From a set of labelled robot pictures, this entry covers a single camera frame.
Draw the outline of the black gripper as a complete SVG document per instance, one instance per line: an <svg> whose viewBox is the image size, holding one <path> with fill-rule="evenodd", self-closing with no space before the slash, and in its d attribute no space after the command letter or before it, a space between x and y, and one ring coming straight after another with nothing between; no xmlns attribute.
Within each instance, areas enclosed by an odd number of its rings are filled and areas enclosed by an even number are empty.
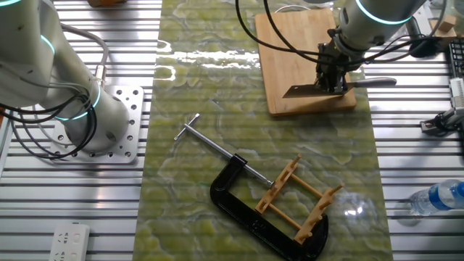
<svg viewBox="0 0 464 261"><path fill-rule="evenodd" d="M346 63L350 61L347 54L341 52L333 41L318 44L318 63L316 65L315 85L322 91L345 94L348 91L345 81Z"/></svg>

